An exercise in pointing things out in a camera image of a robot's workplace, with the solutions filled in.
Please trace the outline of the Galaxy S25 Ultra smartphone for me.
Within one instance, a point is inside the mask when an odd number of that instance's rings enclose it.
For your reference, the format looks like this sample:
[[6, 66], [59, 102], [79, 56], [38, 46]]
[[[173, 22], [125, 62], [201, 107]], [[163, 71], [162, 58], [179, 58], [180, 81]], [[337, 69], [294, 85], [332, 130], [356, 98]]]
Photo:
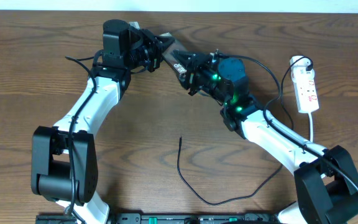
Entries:
[[183, 65], [176, 59], [174, 52], [176, 51], [185, 51], [186, 48], [183, 46], [183, 44], [177, 40], [174, 36], [171, 35], [171, 33], [167, 32], [164, 34], [161, 34], [162, 37], [173, 37], [174, 42], [167, 48], [166, 51], [162, 54], [162, 57], [166, 61], [169, 66], [172, 67], [173, 71], [175, 72], [176, 76], [178, 78], [181, 78], [184, 73], [186, 73], [186, 69], [183, 67]]

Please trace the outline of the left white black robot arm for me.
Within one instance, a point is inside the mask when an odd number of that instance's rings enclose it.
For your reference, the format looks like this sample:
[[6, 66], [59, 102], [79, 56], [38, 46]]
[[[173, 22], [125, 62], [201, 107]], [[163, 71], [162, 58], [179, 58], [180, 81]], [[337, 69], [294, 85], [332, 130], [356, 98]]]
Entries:
[[94, 139], [108, 113], [127, 90], [131, 76], [159, 68], [170, 34], [155, 35], [137, 22], [103, 24], [103, 48], [86, 67], [87, 84], [70, 111], [32, 136], [31, 189], [64, 208], [61, 215], [37, 215], [36, 223], [107, 223], [110, 207], [96, 191]]

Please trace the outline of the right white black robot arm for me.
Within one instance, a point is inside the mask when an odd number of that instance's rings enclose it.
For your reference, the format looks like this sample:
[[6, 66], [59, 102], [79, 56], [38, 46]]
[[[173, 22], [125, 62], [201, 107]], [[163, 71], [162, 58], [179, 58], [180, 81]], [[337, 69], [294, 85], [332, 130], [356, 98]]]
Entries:
[[230, 131], [265, 149], [294, 177], [297, 201], [276, 215], [280, 223], [347, 223], [358, 215], [358, 172], [341, 146], [327, 149], [279, 122], [249, 92], [239, 55], [174, 50], [190, 95], [204, 91], [222, 104]]

